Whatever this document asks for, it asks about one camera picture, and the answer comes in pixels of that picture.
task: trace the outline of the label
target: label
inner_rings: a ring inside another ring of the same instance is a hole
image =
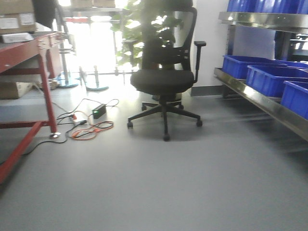
[[[0,29],[17,29],[18,20],[17,18],[0,18]]]
[[[33,25],[34,24],[33,13],[20,13],[19,17],[20,17],[21,25]]]

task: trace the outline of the mesh backrest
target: mesh backrest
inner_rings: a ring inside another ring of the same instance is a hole
[[[142,35],[144,48],[142,69],[174,69],[174,64],[181,64],[183,70],[191,70],[190,49],[197,11],[193,7],[173,9],[161,12],[162,18],[171,21],[173,27],[165,27],[153,32],[153,22],[143,21]]]

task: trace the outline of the extension cord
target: extension cord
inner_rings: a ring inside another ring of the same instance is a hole
[[[84,117],[77,116],[76,114],[73,114],[72,120],[73,120],[75,125],[87,123],[87,120]]]

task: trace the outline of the baseboard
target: baseboard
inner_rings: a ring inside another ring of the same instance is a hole
[[[221,95],[222,86],[192,87],[191,96]]]

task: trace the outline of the chair seat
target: chair seat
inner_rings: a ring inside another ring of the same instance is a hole
[[[132,74],[131,84],[152,95],[167,95],[186,91],[193,86],[194,76],[184,70],[139,70]]]

